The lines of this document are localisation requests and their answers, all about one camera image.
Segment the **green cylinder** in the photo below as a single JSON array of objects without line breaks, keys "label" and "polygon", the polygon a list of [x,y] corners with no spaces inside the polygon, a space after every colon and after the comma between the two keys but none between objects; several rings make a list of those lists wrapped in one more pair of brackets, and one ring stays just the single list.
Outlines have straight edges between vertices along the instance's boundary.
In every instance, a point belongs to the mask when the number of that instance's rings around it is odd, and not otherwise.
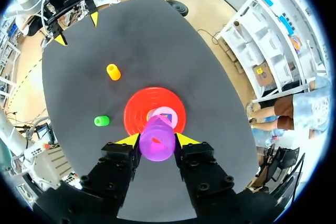
[{"label": "green cylinder", "polygon": [[107,115],[100,115],[94,119],[95,125],[96,126],[107,126],[110,124],[110,118]]}]

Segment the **purple cup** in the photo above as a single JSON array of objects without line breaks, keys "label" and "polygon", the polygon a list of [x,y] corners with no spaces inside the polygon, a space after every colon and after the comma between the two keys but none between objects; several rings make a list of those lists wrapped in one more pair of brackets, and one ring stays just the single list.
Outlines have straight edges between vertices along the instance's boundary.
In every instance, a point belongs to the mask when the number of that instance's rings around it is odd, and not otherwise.
[{"label": "purple cup", "polygon": [[140,151],[151,161],[164,161],[175,151],[174,130],[166,120],[162,115],[151,117],[140,135]]}]

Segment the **red circular plate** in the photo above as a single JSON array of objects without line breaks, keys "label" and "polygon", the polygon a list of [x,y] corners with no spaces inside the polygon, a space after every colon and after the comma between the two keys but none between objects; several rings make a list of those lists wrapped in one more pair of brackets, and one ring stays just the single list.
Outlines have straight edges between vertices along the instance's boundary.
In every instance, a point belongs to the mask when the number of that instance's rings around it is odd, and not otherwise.
[{"label": "red circular plate", "polygon": [[186,115],[182,101],[172,91],[160,87],[145,88],[135,93],[126,104],[124,112],[124,126],[129,135],[142,133],[146,123],[147,114],[159,107],[172,108],[178,116],[174,132],[182,133]]}]

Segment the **gray tabletop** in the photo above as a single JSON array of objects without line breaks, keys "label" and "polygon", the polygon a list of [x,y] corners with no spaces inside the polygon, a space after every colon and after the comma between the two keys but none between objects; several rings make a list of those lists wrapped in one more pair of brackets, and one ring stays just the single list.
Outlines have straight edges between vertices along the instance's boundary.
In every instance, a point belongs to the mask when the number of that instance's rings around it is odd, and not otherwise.
[{"label": "gray tabletop", "polygon": [[[184,103],[184,135],[207,141],[241,191],[257,171],[257,152],[242,103],[204,40],[164,0],[129,0],[100,11],[98,27],[85,18],[64,32],[69,45],[51,42],[43,53],[49,116],[68,161],[88,174],[108,141],[127,137],[123,111],[131,96],[150,86],[175,92]],[[115,63],[122,78],[111,81]],[[96,127],[97,115],[111,124]],[[138,221],[193,218],[174,157],[142,157],[119,217]]]}]

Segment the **yellow cylinder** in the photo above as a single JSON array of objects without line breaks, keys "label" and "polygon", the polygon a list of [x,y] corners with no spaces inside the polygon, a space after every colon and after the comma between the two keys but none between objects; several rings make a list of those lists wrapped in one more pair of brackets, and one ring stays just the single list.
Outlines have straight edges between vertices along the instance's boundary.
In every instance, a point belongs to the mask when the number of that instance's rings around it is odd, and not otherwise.
[{"label": "yellow cylinder", "polygon": [[109,64],[106,67],[106,71],[113,81],[118,81],[121,77],[121,72],[115,64]]}]

